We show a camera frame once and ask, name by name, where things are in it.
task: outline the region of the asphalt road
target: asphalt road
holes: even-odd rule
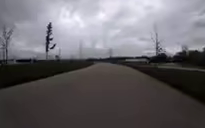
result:
[[[205,128],[205,106],[131,68],[96,64],[0,90],[0,128]]]

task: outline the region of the cloudy sky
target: cloudy sky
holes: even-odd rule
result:
[[[205,46],[205,0],[0,0],[3,25],[14,27],[10,57],[42,57],[46,26],[64,58],[153,55],[154,24],[173,54]]]

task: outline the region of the grass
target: grass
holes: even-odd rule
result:
[[[39,62],[0,66],[0,89],[92,65],[85,61]]]
[[[205,72],[125,64],[146,73],[205,104]]]

